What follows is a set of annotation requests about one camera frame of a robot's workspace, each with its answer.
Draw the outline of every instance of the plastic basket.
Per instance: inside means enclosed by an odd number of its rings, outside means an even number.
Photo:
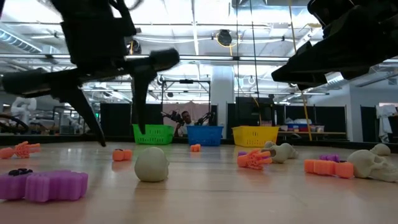
[[[132,128],[137,144],[166,145],[173,140],[174,128],[169,125],[146,124],[146,134],[141,134],[138,124],[133,124]]]
[[[187,126],[189,145],[219,146],[223,128],[222,126]]]
[[[235,145],[264,147],[267,141],[276,142],[279,127],[239,126],[232,128]]]

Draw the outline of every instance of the white skull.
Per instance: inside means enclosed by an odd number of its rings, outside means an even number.
[[[149,147],[138,156],[134,170],[141,181],[160,182],[169,174],[169,161],[163,150]]]
[[[372,177],[386,182],[398,180],[398,169],[387,162],[386,158],[377,156],[369,150],[355,151],[348,156],[347,161],[354,165],[355,177]]]
[[[272,161],[274,163],[284,163],[287,159],[297,158],[298,152],[287,143],[283,143],[280,146],[272,146],[266,151],[271,152]]]
[[[390,148],[382,143],[375,145],[371,152],[378,156],[389,156],[391,154]]]
[[[264,148],[269,149],[269,148],[271,148],[272,146],[275,146],[275,143],[272,142],[272,141],[267,141],[267,142],[266,142],[266,145],[264,146]]]

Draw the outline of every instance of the green basket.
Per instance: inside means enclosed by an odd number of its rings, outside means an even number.
[[[137,144],[166,145],[173,140],[174,128],[169,125],[146,124],[146,134],[141,134],[138,124],[133,124]]]

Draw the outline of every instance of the blue basket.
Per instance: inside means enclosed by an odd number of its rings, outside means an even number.
[[[187,126],[189,145],[219,146],[223,128],[222,126]]]

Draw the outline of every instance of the yellow basket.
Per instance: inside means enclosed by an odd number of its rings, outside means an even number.
[[[239,126],[232,128],[235,145],[264,147],[267,141],[276,142],[279,127]]]

